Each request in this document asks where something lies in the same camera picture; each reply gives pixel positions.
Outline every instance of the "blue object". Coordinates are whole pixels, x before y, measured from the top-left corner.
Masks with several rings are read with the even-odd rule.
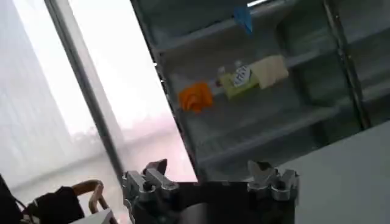
[[[234,9],[233,15],[236,19],[236,22],[245,29],[248,35],[251,35],[253,32],[253,27],[249,8],[246,5],[242,7],[236,7]]]

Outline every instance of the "table surface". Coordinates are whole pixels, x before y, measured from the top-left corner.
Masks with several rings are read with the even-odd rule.
[[[297,224],[390,223],[390,122],[279,168],[300,175]]]
[[[109,224],[111,217],[113,217],[111,209],[106,209],[87,216],[84,219],[72,222],[71,224]]]

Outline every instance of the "orange object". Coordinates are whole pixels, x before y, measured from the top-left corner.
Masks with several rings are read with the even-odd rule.
[[[195,113],[200,113],[203,108],[213,105],[213,95],[205,82],[185,88],[179,94],[179,100],[183,110],[192,110]]]

